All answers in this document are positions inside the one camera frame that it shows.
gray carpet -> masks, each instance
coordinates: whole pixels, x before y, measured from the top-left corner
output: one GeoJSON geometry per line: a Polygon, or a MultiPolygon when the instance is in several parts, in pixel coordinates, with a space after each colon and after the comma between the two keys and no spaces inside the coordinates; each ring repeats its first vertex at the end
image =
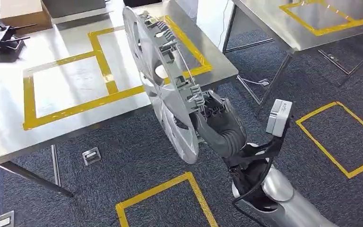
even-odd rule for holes
{"type": "MultiPolygon", "coordinates": [[[[230,46],[265,37],[245,33],[230,46]]],[[[352,64],[363,57],[363,36],[323,47],[352,64]]],[[[272,78],[284,54],[275,44],[264,44],[227,54],[246,79],[272,78]]],[[[295,102],[296,119],[339,101],[363,120],[363,69],[344,87],[344,74],[316,51],[300,55],[286,69],[271,99],[295,102]]],[[[259,95],[263,87],[255,89],[259,95]]],[[[267,142],[265,131],[272,102],[258,117],[256,103],[238,83],[222,85],[218,93],[238,110],[249,141],[267,142]]],[[[363,164],[363,127],[341,107],[334,106],[303,125],[348,170],[363,164]]],[[[75,193],[73,199],[56,195],[22,178],[0,170],[0,214],[14,210],[16,227],[120,226],[115,204],[174,177],[191,171],[221,227],[256,227],[231,205],[231,178],[222,160],[205,144],[197,163],[181,161],[157,122],[153,111],[137,113],[57,145],[62,185],[75,193]],[[81,153],[98,147],[102,160],[84,166],[81,153]]],[[[14,160],[15,163],[53,181],[49,148],[14,160]]],[[[363,226],[363,172],[348,179],[321,150],[292,123],[279,168],[305,197],[340,227],[363,226]]],[[[129,226],[209,226],[193,190],[182,182],[125,209],[129,226]]]]}

yellow tape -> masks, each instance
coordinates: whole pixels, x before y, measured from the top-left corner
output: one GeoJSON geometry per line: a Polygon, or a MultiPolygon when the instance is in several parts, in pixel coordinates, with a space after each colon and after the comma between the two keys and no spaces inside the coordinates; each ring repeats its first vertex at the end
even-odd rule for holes
{"type": "MultiPolygon", "coordinates": [[[[177,38],[183,42],[183,44],[187,47],[187,49],[191,52],[191,54],[197,59],[197,61],[201,64],[200,67],[190,70],[191,74],[193,72],[195,75],[208,72],[212,70],[212,65],[208,62],[208,60],[201,54],[201,52],[196,48],[196,46],[192,43],[192,41],[186,36],[186,34],[174,23],[168,15],[164,17],[165,23],[172,29],[173,33],[177,36],[177,38]]],[[[184,77],[189,77],[189,72],[183,72],[184,77]]]]}
{"type": "Polygon", "coordinates": [[[106,88],[110,95],[118,92],[118,88],[113,79],[111,69],[109,68],[108,62],[106,61],[102,47],[99,44],[98,35],[104,34],[104,32],[109,33],[109,32],[113,32],[113,31],[114,31],[114,28],[109,28],[109,29],[104,29],[102,31],[98,31],[98,32],[88,33],[88,38],[90,39],[91,46],[93,47],[93,51],[96,56],[96,61],[98,62],[99,68],[101,69],[101,73],[104,78],[106,88]]]}
{"type": "MultiPolygon", "coordinates": [[[[175,24],[169,16],[163,17],[166,20],[168,26],[173,30],[175,35],[183,42],[183,44],[188,48],[188,50],[192,53],[192,55],[200,62],[201,66],[191,69],[190,73],[192,76],[196,76],[208,71],[212,70],[212,65],[208,62],[208,60],[202,55],[202,53],[194,46],[191,40],[186,36],[186,34],[175,24]]],[[[98,65],[101,69],[102,76],[104,78],[107,90],[109,95],[106,97],[102,97],[87,103],[83,103],[65,110],[57,111],[55,113],[37,118],[35,112],[35,96],[34,96],[34,80],[32,79],[32,75],[29,76],[31,79],[23,80],[24,84],[24,112],[25,118],[23,123],[23,128],[25,130],[29,130],[43,124],[47,124],[74,114],[81,113],[86,110],[93,109],[95,107],[114,102],[126,97],[130,97],[136,95],[138,93],[144,92],[144,88],[142,86],[134,87],[124,91],[118,91],[115,81],[113,80],[113,76],[111,70],[109,68],[109,64],[105,58],[102,47],[99,43],[98,36],[119,31],[124,29],[124,26],[116,27],[116,28],[108,28],[100,31],[91,32],[88,34],[88,37],[91,42],[91,46],[93,51],[75,55],[72,57],[68,57],[65,59],[57,60],[55,63],[49,63],[47,65],[51,67],[64,65],[67,63],[79,61],[89,57],[96,57],[98,65]]],[[[183,76],[188,77],[189,73],[187,71],[183,72],[183,76]]],[[[169,83],[169,78],[165,78],[165,83],[169,83]]]]}
{"type": "Polygon", "coordinates": [[[199,189],[198,183],[195,180],[195,178],[191,172],[185,172],[184,174],[182,174],[170,181],[160,184],[154,188],[151,188],[141,194],[138,194],[138,195],[124,201],[124,202],[120,202],[120,203],[116,204],[116,206],[115,206],[116,212],[118,213],[119,222],[120,222],[121,227],[129,227],[129,223],[127,222],[126,214],[124,212],[125,208],[132,206],[138,202],[141,202],[141,201],[143,201],[153,195],[156,195],[172,186],[175,186],[176,184],[181,183],[185,180],[189,181],[189,183],[194,191],[194,194],[196,195],[197,200],[202,208],[202,211],[204,212],[205,217],[207,218],[207,220],[209,222],[209,225],[211,227],[218,227],[218,224],[217,224],[214,216],[212,215],[212,212],[209,209],[209,206],[208,206],[207,202],[205,201],[205,198],[202,195],[201,190],[199,189]]]}
{"type": "Polygon", "coordinates": [[[363,165],[360,166],[359,168],[356,168],[355,170],[348,172],[323,146],[321,143],[319,143],[311,134],[310,132],[302,125],[302,122],[307,120],[308,118],[319,114],[320,112],[331,108],[332,106],[336,106],[339,105],[341,107],[343,107],[344,110],[346,110],[352,117],[354,117],[356,120],[358,120],[360,122],[360,124],[363,125],[363,120],[361,120],[357,115],[355,115],[351,110],[349,110],[345,105],[343,105],[341,102],[333,102],[330,103],[328,105],[325,105],[307,115],[305,115],[304,117],[300,118],[299,120],[296,121],[296,123],[298,124],[298,126],[304,131],[304,133],[319,147],[319,149],[322,150],[322,152],[348,177],[348,178],[352,178],[354,176],[356,176],[357,174],[363,172],[363,165]]]}
{"type": "Polygon", "coordinates": [[[83,104],[80,104],[80,105],[77,105],[74,107],[70,107],[70,108],[67,108],[67,109],[64,109],[61,111],[57,111],[57,112],[54,112],[52,114],[49,114],[49,115],[46,115],[43,117],[26,118],[25,122],[23,123],[23,128],[25,130],[32,129],[32,128],[38,127],[40,125],[47,124],[47,123],[50,123],[50,122],[53,122],[53,121],[56,121],[59,119],[63,119],[65,117],[72,116],[72,115],[93,109],[95,107],[102,106],[107,103],[111,103],[111,102],[114,102],[114,101],[117,101],[117,100],[120,100],[123,98],[127,98],[127,97],[130,97],[130,96],[136,95],[138,93],[142,93],[142,92],[144,92],[143,86],[138,86],[138,87],[134,87],[134,88],[131,88],[128,90],[114,93],[114,94],[111,94],[111,95],[108,95],[108,96],[105,96],[105,97],[102,97],[102,98],[99,98],[99,99],[96,99],[93,101],[89,101],[89,102],[86,102],[86,103],[83,103],[83,104]]]}
{"type": "Polygon", "coordinates": [[[325,35],[325,34],[328,34],[331,32],[341,31],[341,30],[344,30],[347,28],[363,25],[363,19],[355,20],[355,19],[349,17],[348,15],[346,15],[345,13],[343,13],[342,11],[338,10],[337,8],[331,6],[330,4],[327,4],[324,0],[309,0],[309,1],[302,0],[301,2],[298,2],[298,3],[291,3],[291,4],[279,6],[279,8],[316,36],[325,35]],[[314,27],[309,25],[307,22],[302,20],[299,16],[297,16],[293,12],[291,12],[289,9],[289,8],[293,8],[293,7],[299,7],[299,6],[302,6],[305,4],[314,4],[314,3],[321,4],[322,6],[326,7],[329,10],[332,10],[333,12],[335,12],[339,16],[343,17],[344,19],[348,20],[349,22],[345,23],[345,24],[341,24],[341,25],[326,27],[323,29],[315,29],[314,27]]]}
{"type": "Polygon", "coordinates": [[[24,120],[25,122],[34,121],[37,118],[35,110],[34,77],[23,78],[24,92],[24,120]]]}
{"type": "Polygon", "coordinates": [[[207,204],[207,201],[205,201],[204,195],[202,194],[201,190],[199,189],[198,183],[195,180],[193,174],[191,172],[186,172],[187,179],[190,182],[191,187],[193,188],[194,194],[201,205],[202,211],[205,214],[205,217],[207,217],[207,220],[209,222],[209,225],[212,227],[218,226],[214,216],[212,215],[211,210],[209,209],[209,206],[207,204]]]}

black cable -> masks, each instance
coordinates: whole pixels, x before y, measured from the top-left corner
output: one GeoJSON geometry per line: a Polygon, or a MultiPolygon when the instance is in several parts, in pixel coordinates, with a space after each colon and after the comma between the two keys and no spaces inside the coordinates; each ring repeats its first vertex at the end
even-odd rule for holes
{"type": "Polygon", "coordinates": [[[247,216],[248,218],[250,218],[251,220],[255,221],[256,223],[258,223],[260,226],[262,227],[267,227],[265,226],[262,222],[260,222],[258,219],[254,218],[253,216],[247,214],[246,212],[244,212],[242,209],[240,209],[238,206],[237,206],[237,202],[242,200],[244,197],[252,194],[255,190],[257,190],[260,186],[261,186],[261,183],[265,180],[265,177],[268,175],[269,173],[269,170],[270,168],[272,167],[272,163],[273,163],[273,159],[274,157],[270,157],[269,158],[269,161],[268,161],[268,164],[267,164],[267,167],[265,168],[265,171],[262,172],[261,174],[261,177],[259,178],[259,181],[248,191],[246,192],[245,194],[239,196],[238,198],[234,199],[232,201],[232,205],[236,208],[236,210],[238,210],[240,213],[242,213],[243,215],[247,216]]]}

metal bracket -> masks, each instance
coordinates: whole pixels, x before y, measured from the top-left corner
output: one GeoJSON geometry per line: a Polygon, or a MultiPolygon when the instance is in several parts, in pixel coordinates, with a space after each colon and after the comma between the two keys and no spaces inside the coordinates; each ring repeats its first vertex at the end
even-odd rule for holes
{"type": "Polygon", "coordinates": [[[93,148],[91,150],[83,152],[83,160],[86,166],[101,160],[101,154],[99,153],[98,148],[93,148]]]}
{"type": "Polygon", "coordinates": [[[15,212],[14,210],[0,215],[0,227],[14,227],[15,226],[15,212]]]}

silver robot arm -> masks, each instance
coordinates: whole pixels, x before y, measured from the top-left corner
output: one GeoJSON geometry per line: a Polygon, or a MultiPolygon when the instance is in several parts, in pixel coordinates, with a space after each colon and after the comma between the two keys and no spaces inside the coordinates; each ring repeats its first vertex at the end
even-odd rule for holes
{"type": "Polygon", "coordinates": [[[248,207],[274,227],[337,227],[292,187],[273,165],[289,127],[292,103],[277,99],[266,132],[273,139],[258,146],[245,141],[241,121],[227,99],[210,91],[205,95],[205,112],[190,115],[196,131],[224,160],[231,173],[233,205],[248,207]]]}

